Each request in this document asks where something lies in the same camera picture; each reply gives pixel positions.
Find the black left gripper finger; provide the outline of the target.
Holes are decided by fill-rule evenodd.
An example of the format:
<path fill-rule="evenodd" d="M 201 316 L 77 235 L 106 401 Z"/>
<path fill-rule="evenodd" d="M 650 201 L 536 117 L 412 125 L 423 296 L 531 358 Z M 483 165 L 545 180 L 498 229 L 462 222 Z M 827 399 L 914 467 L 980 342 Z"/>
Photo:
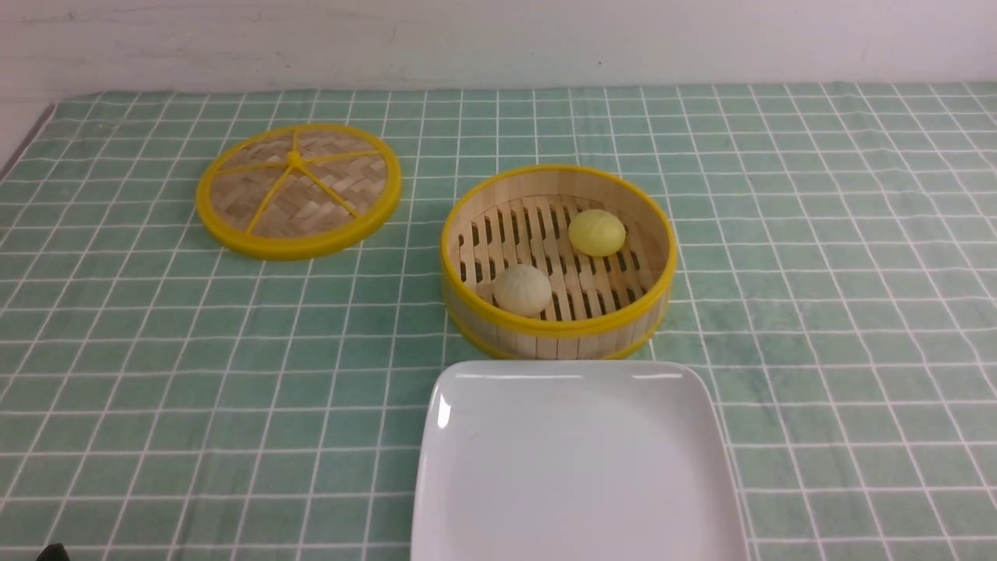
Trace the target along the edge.
<path fill-rule="evenodd" d="M 49 544 L 37 556 L 37 561 L 70 561 L 64 544 Z"/>

